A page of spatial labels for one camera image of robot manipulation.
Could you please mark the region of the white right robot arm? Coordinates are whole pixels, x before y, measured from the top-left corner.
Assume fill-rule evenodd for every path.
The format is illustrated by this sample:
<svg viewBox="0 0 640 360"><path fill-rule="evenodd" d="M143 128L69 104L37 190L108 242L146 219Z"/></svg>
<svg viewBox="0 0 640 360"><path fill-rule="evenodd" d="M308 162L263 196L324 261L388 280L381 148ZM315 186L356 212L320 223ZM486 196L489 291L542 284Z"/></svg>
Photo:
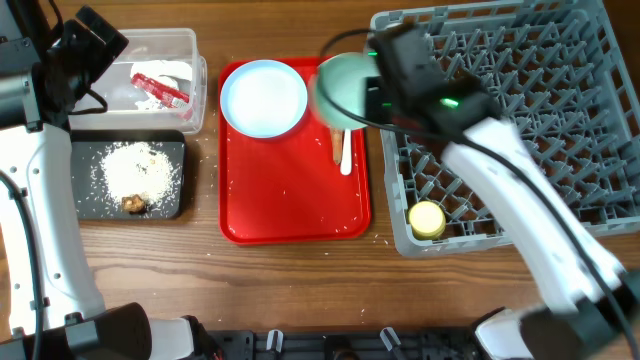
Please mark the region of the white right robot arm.
<svg viewBox="0 0 640 360"><path fill-rule="evenodd" d="M580 223L500 105L470 75L448 78L412 24L364 29L366 81L381 94L375 128L442 143L442 162L488 208L516 246L541 304L487 314L474 337L491 359L585 359L617 338L639 345L639 275Z"/></svg>

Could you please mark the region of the small light blue bowl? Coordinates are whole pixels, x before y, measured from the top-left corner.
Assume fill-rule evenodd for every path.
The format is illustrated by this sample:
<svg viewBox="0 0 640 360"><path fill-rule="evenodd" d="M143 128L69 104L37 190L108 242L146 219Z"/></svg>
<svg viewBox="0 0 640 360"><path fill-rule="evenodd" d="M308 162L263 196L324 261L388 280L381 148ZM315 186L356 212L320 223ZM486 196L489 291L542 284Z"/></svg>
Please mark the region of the small light blue bowl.
<svg viewBox="0 0 640 360"><path fill-rule="evenodd" d="M388 25L384 31L389 36L400 36L413 31L416 28L414 23L393 23Z"/></svg>

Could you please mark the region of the yellow plastic cup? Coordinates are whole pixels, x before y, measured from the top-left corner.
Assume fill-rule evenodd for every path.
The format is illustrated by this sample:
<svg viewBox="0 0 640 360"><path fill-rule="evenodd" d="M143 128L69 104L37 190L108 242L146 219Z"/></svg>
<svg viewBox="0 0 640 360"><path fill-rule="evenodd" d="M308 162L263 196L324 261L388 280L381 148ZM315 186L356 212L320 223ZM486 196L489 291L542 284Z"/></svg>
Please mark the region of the yellow plastic cup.
<svg viewBox="0 0 640 360"><path fill-rule="evenodd" d="M421 201L409 209L408 222L412 233L419 240L435 240L446 227L444 211L434 202Z"/></svg>

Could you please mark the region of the red and white wrapper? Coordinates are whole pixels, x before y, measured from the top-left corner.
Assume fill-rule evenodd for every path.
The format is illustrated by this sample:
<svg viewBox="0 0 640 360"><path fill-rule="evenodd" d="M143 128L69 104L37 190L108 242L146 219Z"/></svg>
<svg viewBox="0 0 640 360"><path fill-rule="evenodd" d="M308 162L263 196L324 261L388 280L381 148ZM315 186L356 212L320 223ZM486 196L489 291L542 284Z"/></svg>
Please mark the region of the red and white wrapper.
<svg viewBox="0 0 640 360"><path fill-rule="evenodd" d="M180 109L178 117L189 120L192 67L182 61L151 60L134 63L130 82L144 92L146 100L136 101L141 111Z"/></svg>

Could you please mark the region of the brown food scrap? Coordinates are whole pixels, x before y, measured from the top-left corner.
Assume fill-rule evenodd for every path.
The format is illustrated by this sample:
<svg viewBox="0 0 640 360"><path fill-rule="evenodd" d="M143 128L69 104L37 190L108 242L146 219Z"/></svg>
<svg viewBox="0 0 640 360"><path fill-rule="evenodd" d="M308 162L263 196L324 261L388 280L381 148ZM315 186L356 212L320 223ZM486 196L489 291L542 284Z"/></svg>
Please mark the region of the brown food scrap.
<svg viewBox="0 0 640 360"><path fill-rule="evenodd" d="M121 199L121 209L127 213L142 213L146 210L146 201L138 194L123 197Z"/></svg>

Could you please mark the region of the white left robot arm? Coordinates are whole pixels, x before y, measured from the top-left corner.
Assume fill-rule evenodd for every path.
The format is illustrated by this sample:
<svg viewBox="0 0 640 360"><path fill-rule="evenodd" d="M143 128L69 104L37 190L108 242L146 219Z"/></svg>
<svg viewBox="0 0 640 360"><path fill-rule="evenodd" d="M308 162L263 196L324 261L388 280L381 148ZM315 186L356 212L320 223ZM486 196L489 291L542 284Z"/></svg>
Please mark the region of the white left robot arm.
<svg viewBox="0 0 640 360"><path fill-rule="evenodd" d="M50 24L36 1L1 5L1 235L13 285L5 359L188 359L195 318L107 309L90 273L71 183L69 119L127 46L89 7Z"/></svg>

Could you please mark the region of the light green bowl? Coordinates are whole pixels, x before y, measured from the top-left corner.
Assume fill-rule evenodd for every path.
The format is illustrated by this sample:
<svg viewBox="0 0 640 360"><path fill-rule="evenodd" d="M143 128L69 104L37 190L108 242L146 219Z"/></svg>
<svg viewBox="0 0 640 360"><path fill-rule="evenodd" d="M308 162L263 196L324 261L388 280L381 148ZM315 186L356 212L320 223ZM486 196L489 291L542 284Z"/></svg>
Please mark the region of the light green bowl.
<svg viewBox="0 0 640 360"><path fill-rule="evenodd" d="M324 61L319 70L329 97L345 110L364 117L366 79L379 76L372 57L363 53L343 53ZM338 130L366 127L366 124L344 115L328 102L319 92L316 80L314 75L309 83L310 106L322 124Z"/></svg>

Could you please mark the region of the white rice pile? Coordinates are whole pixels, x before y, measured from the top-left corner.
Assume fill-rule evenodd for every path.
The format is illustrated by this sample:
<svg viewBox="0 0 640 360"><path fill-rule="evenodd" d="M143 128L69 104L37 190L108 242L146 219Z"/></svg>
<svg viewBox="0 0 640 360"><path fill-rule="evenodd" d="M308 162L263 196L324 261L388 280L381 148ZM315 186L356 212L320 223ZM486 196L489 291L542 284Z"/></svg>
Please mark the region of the white rice pile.
<svg viewBox="0 0 640 360"><path fill-rule="evenodd" d="M89 167L90 199L105 205L109 215L167 216L178 205L184 145L160 142L115 142L97 152ZM123 197L138 194L146 201L142 213L121 209Z"/></svg>

